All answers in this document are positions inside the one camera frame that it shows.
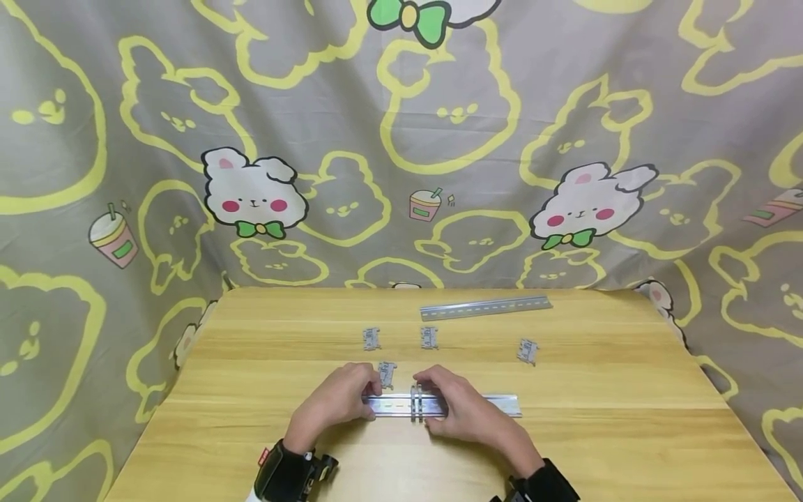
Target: gray fabric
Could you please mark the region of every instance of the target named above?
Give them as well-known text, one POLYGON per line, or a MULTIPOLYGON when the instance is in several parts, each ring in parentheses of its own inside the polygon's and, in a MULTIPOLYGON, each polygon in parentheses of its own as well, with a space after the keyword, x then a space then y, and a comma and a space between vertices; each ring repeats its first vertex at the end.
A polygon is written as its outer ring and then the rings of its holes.
POLYGON ((803 496, 803 6, 418 3, 0 0, 0 500, 102 500, 251 285, 638 288, 803 496))

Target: red tag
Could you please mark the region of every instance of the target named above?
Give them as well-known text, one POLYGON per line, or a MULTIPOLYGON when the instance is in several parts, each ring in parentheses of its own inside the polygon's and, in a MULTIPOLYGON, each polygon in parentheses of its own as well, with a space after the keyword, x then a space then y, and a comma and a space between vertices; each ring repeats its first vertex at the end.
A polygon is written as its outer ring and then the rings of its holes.
POLYGON ((263 464, 263 463, 265 463, 265 459, 267 458, 267 456, 268 456, 268 454, 269 454, 269 453, 271 453, 271 451, 270 451, 270 450, 268 450, 267 448, 265 448, 265 449, 262 451, 262 454, 259 456, 259 461, 257 462, 257 464, 258 464, 260 467, 262 467, 262 464, 263 464))

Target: white sleeve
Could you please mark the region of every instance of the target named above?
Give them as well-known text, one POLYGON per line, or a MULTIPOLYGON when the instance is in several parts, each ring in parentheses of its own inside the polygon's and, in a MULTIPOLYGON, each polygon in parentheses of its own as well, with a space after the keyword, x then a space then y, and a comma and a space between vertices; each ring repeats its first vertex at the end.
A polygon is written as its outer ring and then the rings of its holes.
POLYGON ((254 493, 254 489, 252 488, 251 493, 248 494, 246 502, 262 502, 262 501, 259 499, 259 497, 256 496, 256 493, 254 493))

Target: pink cheek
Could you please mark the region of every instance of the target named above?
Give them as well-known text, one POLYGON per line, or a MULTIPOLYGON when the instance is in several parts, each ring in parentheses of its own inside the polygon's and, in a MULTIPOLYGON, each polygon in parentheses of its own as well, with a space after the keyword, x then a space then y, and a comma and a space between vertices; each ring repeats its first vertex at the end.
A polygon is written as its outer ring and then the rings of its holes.
POLYGON ((564 221, 563 216, 560 216, 559 214, 556 214, 555 216, 552 216, 550 219, 547 220, 547 225, 549 225, 551 227, 557 227, 563 221, 564 221))
POLYGON ((227 213, 234 213, 240 210, 240 205, 235 201, 225 201, 221 207, 227 213))
POLYGON ((282 199, 277 198, 275 201, 271 202, 271 209, 277 213, 281 213, 287 209, 287 203, 282 199))
POLYGON ((608 219, 613 216, 614 211, 612 209, 604 209, 597 213, 597 219, 608 219))

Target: wooden table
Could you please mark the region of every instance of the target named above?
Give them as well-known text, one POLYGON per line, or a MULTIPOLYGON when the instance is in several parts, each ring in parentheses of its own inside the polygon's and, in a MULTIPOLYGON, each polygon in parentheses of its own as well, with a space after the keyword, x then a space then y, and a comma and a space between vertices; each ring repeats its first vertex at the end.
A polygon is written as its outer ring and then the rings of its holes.
MULTIPOLYGON (((583 500, 796 500, 647 300, 547 293, 550 310, 439 322, 440 350, 425 351, 419 307, 523 292, 229 292, 107 501, 244 500, 263 448, 346 361, 396 362, 397 392, 440 363, 480 392, 518 394, 521 422, 583 500), (374 326, 382 349, 364 352, 362 330, 374 326), (523 337, 540 345, 537 367, 516 360, 523 337)), ((322 502, 486 502, 508 474, 492 453, 431 440, 405 418, 343 426, 319 451, 340 460, 322 502)))

